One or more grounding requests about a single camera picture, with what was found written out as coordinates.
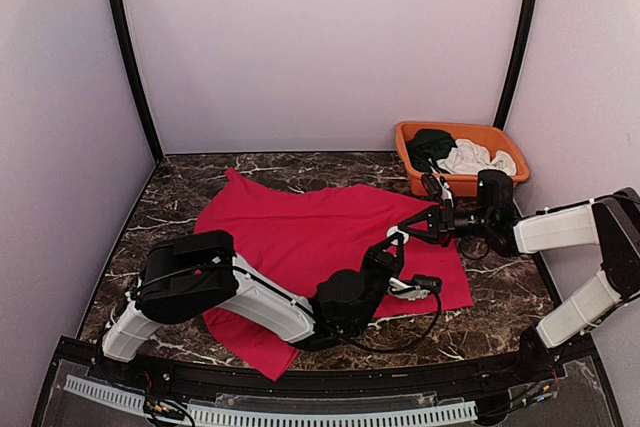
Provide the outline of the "red t-shirt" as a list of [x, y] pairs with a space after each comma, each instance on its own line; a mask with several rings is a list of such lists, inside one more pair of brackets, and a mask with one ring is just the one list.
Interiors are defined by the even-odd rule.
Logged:
[[[228, 232], [236, 252], [252, 267], [304, 297], [341, 269], [359, 270], [367, 249], [384, 240], [391, 227], [434, 205], [365, 185], [293, 194], [271, 190], [233, 169], [226, 177], [227, 185], [200, 214], [194, 233]], [[415, 274], [438, 277], [444, 311], [473, 306], [453, 241], [442, 248], [411, 239], [405, 249], [402, 280]], [[433, 298], [412, 302], [386, 296], [374, 317], [435, 311]], [[213, 309], [203, 318], [216, 341], [272, 381], [300, 352], [234, 313]]]

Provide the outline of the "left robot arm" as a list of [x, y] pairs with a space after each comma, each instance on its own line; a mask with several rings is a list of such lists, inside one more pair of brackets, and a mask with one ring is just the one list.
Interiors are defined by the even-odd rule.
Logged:
[[213, 308], [237, 314], [302, 351], [355, 345], [387, 296], [441, 298], [438, 277], [403, 281], [408, 235], [395, 230], [366, 251], [359, 270], [342, 269], [315, 294], [296, 295], [252, 267], [224, 230], [160, 242], [126, 292], [127, 303], [99, 343], [101, 364], [120, 383], [141, 374], [139, 348], [164, 325], [181, 324]]

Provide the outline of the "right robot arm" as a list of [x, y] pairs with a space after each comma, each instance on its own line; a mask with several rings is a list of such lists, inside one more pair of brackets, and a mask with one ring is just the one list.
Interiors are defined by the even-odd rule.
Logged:
[[638, 299], [639, 194], [635, 189], [626, 187], [523, 217], [513, 201], [513, 179], [500, 170], [478, 173], [473, 209], [457, 207], [443, 178], [425, 174], [422, 183], [436, 202], [395, 226], [404, 240], [446, 246], [455, 238], [481, 237], [490, 250], [504, 257], [583, 245], [600, 249], [597, 273], [522, 333], [519, 351], [510, 360], [510, 371], [517, 379], [534, 379], [547, 367], [554, 350]]

